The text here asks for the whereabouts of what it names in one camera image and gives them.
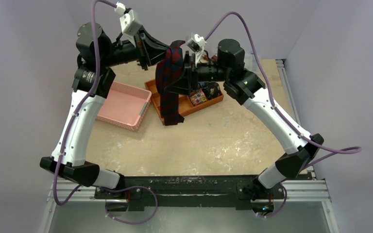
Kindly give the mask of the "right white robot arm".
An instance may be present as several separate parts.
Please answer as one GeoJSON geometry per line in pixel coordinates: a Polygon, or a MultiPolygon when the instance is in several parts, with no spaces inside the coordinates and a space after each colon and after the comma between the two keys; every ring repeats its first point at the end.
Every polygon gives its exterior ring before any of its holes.
{"type": "Polygon", "coordinates": [[[244,67],[245,51],[234,39],[218,43],[217,61],[200,64],[185,55],[181,73],[163,87],[164,94],[189,96],[200,82],[223,82],[227,95],[258,117],[272,132],[284,154],[253,180],[253,191],[261,198],[272,188],[294,179],[315,158],[324,139],[297,124],[271,96],[268,86],[254,72],[244,67]]]}

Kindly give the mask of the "orange compartment tray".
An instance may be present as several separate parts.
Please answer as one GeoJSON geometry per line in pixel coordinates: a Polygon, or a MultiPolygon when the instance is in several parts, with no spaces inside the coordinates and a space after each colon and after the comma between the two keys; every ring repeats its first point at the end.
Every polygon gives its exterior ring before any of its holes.
{"type": "MultiPolygon", "coordinates": [[[[151,93],[152,93],[151,102],[154,105],[154,108],[155,108],[158,116],[160,117],[162,125],[165,125],[164,124],[164,119],[161,117],[160,95],[159,95],[159,93],[157,91],[157,88],[156,88],[156,85],[155,85],[155,79],[146,81],[144,84],[145,84],[145,88],[147,90],[151,91],[151,93]]],[[[188,96],[179,95],[179,114],[183,117],[186,117],[190,114],[193,114],[193,113],[195,113],[197,111],[200,111],[204,108],[207,108],[211,105],[217,104],[217,103],[223,101],[223,99],[224,99],[224,94],[221,93],[220,96],[215,97],[211,100],[208,100],[206,102],[203,102],[203,103],[195,106],[195,105],[193,105],[193,102],[190,100],[190,98],[188,96]]]]}

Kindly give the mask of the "brown small tool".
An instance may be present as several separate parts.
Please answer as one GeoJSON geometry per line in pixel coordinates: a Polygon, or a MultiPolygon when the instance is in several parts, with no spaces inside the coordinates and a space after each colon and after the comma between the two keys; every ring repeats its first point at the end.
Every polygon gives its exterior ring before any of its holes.
{"type": "Polygon", "coordinates": [[[216,55],[213,55],[211,57],[208,57],[207,55],[203,55],[202,58],[201,58],[201,62],[202,63],[214,63],[218,60],[217,56],[216,55]]]}

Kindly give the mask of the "red navy striped tie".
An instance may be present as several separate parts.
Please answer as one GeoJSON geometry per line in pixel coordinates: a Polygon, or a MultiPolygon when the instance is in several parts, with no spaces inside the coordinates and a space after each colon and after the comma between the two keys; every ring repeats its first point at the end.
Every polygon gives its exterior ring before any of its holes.
{"type": "Polygon", "coordinates": [[[179,114],[179,95],[165,90],[181,75],[184,60],[181,46],[184,43],[184,40],[173,41],[166,48],[164,59],[156,66],[155,85],[160,95],[160,115],[165,126],[184,122],[184,117],[179,114]]]}

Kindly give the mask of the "pink plastic basket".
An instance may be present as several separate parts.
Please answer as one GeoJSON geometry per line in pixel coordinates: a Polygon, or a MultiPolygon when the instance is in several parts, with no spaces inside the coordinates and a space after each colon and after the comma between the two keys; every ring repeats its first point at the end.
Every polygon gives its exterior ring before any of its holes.
{"type": "Polygon", "coordinates": [[[149,108],[151,97],[149,90],[113,82],[97,120],[136,132],[149,108]]]}

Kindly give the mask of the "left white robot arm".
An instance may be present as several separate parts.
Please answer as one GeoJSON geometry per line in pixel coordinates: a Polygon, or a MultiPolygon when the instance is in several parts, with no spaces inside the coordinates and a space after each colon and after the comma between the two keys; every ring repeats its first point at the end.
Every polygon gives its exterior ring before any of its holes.
{"type": "Polygon", "coordinates": [[[86,23],[77,31],[76,47],[78,68],[68,117],[52,154],[42,157],[39,165],[55,177],[82,186],[106,187],[106,192],[118,199],[125,194],[120,174],[86,160],[90,134],[115,79],[112,67],[138,61],[147,69],[164,59],[167,45],[143,27],[135,33],[134,42],[112,42],[99,24],[86,23]]]}

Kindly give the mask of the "black gold rolled tie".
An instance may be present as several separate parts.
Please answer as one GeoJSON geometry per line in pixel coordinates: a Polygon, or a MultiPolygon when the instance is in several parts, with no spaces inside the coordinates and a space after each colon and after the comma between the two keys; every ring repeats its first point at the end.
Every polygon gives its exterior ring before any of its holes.
{"type": "Polygon", "coordinates": [[[220,85],[217,82],[205,83],[202,91],[208,100],[212,100],[222,95],[220,85]]]}

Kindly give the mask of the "colourful dotted rolled tie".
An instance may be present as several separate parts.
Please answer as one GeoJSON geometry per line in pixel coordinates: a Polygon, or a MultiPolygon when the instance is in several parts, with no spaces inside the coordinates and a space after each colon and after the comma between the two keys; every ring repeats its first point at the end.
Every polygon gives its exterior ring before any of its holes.
{"type": "Polygon", "coordinates": [[[201,89],[197,90],[195,93],[189,96],[189,99],[193,106],[198,106],[208,101],[205,93],[201,89]]]}

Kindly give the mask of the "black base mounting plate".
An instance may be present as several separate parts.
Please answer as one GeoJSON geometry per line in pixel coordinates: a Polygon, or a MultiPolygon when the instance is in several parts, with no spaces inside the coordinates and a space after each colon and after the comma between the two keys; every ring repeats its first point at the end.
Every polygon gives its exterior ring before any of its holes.
{"type": "Polygon", "coordinates": [[[261,211],[261,202],[284,198],[283,188],[276,184],[265,189],[254,181],[256,175],[205,176],[126,176],[113,193],[97,188],[94,197],[107,202],[127,200],[129,211],[145,207],[228,207],[236,210],[261,211]]]}

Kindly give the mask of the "clear plastic organizer box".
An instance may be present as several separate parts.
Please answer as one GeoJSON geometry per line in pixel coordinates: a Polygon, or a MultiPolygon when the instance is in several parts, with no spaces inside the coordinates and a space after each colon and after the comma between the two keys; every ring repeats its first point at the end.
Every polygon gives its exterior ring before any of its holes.
{"type": "Polygon", "coordinates": [[[260,74],[261,71],[260,71],[260,68],[259,68],[259,65],[258,65],[258,62],[259,62],[259,56],[257,56],[256,54],[252,53],[251,54],[252,56],[252,71],[256,74],[260,74]]]}

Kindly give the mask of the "aluminium frame rail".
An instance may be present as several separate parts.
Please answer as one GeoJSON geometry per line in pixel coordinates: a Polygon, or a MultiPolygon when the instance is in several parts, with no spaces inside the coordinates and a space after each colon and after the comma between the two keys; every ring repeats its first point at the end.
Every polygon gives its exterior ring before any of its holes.
{"type": "MultiPolygon", "coordinates": [[[[282,210],[281,206],[276,206],[276,203],[284,205],[287,202],[319,202],[322,205],[325,221],[330,232],[337,233],[339,228],[337,226],[335,217],[332,213],[332,204],[325,180],[317,180],[314,170],[307,168],[306,172],[300,174],[298,177],[279,183],[284,190],[284,198],[282,200],[274,200],[271,203],[261,202],[261,211],[254,211],[258,218],[269,218],[273,214],[279,213],[282,210]]],[[[51,187],[48,200],[51,202],[60,201],[103,201],[106,204],[121,204],[126,211],[129,211],[129,202],[127,200],[115,200],[107,202],[106,200],[96,199],[94,197],[97,186],[82,186],[76,183],[59,178],[57,184],[51,187]]],[[[119,189],[122,193],[128,191],[129,188],[119,189]]]]}

